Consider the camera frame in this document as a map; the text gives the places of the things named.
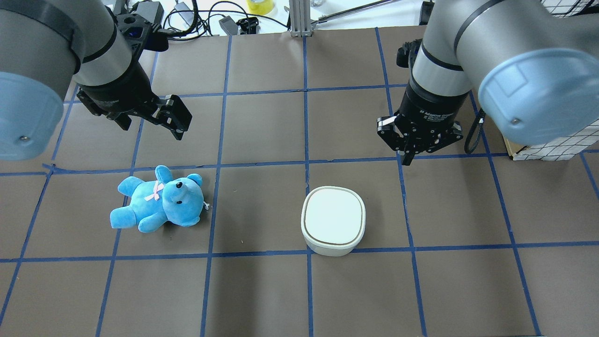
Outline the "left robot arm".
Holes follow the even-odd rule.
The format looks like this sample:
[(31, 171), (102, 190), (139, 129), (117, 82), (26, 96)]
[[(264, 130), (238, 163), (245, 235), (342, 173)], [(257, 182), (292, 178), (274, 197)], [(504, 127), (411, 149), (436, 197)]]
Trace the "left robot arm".
[(0, 157), (41, 155), (63, 116), (69, 83), (97, 117), (128, 130), (140, 117), (181, 140), (192, 113), (181, 98), (159, 98), (139, 63), (143, 51), (168, 49), (180, 33), (162, 27), (163, 8), (141, 1), (113, 8), (100, 0), (3, 0), (0, 3)]

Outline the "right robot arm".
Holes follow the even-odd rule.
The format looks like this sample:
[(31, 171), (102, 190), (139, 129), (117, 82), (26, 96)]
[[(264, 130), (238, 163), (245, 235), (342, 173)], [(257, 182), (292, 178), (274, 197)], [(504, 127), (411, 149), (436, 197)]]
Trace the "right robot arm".
[(410, 71), (402, 103), (377, 134), (409, 166), (463, 139), (469, 92), (505, 138), (533, 146), (598, 119), (598, 14), (556, 17), (539, 0), (438, 0), (423, 38), (396, 64)]

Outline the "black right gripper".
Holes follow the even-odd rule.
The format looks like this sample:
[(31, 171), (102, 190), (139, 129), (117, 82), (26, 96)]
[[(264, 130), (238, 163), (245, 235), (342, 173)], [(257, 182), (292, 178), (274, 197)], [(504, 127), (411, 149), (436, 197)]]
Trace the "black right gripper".
[(463, 138), (456, 116), (466, 97), (437, 95), (410, 80), (393, 116), (377, 119), (377, 134), (400, 152), (402, 166), (410, 166), (416, 154), (436, 152)]

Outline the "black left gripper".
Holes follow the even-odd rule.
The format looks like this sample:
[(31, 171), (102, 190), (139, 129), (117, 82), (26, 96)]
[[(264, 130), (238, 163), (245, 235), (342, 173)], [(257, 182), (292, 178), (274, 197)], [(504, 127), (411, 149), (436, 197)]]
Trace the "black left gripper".
[(76, 96), (92, 115), (105, 116), (124, 131), (131, 126), (130, 116), (140, 117), (163, 126), (177, 141), (183, 139), (193, 118), (180, 96), (167, 95), (160, 99), (152, 92), (150, 80), (137, 60), (111, 83), (80, 85)]

